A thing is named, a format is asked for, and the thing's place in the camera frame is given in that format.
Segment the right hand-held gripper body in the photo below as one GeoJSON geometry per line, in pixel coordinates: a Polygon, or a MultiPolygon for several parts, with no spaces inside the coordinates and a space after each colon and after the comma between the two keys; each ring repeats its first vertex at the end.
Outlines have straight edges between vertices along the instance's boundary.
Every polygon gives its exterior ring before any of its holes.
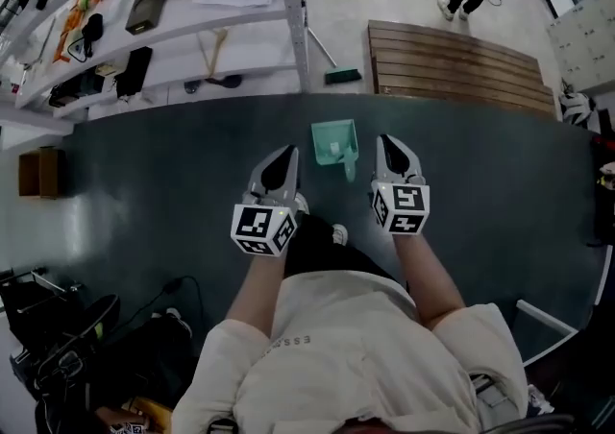
{"type": "Polygon", "coordinates": [[[431,213],[431,189],[417,170],[393,178],[374,173],[371,188],[371,207],[380,228],[397,235],[422,232],[431,213]]]}

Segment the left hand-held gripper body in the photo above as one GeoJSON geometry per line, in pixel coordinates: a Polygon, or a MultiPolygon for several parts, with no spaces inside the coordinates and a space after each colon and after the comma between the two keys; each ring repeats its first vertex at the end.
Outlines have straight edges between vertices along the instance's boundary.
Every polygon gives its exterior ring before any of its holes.
{"type": "Polygon", "coordinates": [[[242,203],[234,206],[231,238],[246,254],[267,257],[283,255],[298,223],[297,191],[295,181],[282,191],[267,191],[256,181],[250,181],[242,203]]]}

